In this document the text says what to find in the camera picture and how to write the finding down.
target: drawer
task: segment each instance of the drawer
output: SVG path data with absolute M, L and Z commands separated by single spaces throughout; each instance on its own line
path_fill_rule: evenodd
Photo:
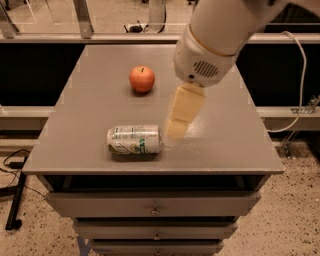
M 214 240 L 193 241 L 92 241 L 92 249 L 99 254 L 108 255 L 152 255 L 164 256 L 172 254 L 210 255 L 218 253 L 223 242 Z
M 244 216 L 259 192 L 159 191 L 49 193 L 47 202 L 62 217 Z
M 73 228 L 86 239 L 220 239 L 229 238 L 236 223 L 208 218 L 143 218 L 78 222 Z

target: apple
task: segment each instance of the apple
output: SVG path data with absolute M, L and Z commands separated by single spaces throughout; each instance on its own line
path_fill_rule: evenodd
M 147 66 L 134 67 L 129 75 L 130 85 L 137 92 L 148 92 L 152 89 L 155 76 Z

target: soda can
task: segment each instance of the soda can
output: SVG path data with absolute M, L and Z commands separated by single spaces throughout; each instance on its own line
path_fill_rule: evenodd
M 154 154 L 161 151 L 158 125 L 116 126 L 108 131 L 107 144 L 115 154 Z

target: speckled floor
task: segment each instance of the speckled floor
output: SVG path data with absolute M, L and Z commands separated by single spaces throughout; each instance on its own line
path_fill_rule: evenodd
M 279 151 L 286 172 L 269 179 L 262 199 L 239 219 L 239 229 L 224 240 L 225 247 L 217 256 L 320 255 L 320 163 L 309 146 L 303 140 L 295 142 L 292 160 Z M 7 154 L 2 151 L 1 163 Z M 4 187 L 12 175 L 0 175 Z M 34 176 L 28 176 L 26 184 L 46 193 Z M 11 199 L 0 199 L 0 255 L 79 255 L 71 220 L 59 217 L 42 196 L 28 189 L 18 214 L 22 227 L 5 231 Z

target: table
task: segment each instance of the table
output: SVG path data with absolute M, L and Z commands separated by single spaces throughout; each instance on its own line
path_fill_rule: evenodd
M 174 44 L 86 46 L 23 169 L 48 203 L 74 221 L 98 253 L 212 255 L 284 168 L 234 67 L 206 89 L 180 143 L 156 155 L 113 155 L 108 129 L 159 125 L 174 89 Z M 136 94 L 128 74 L 151 67 L 153 90 Z

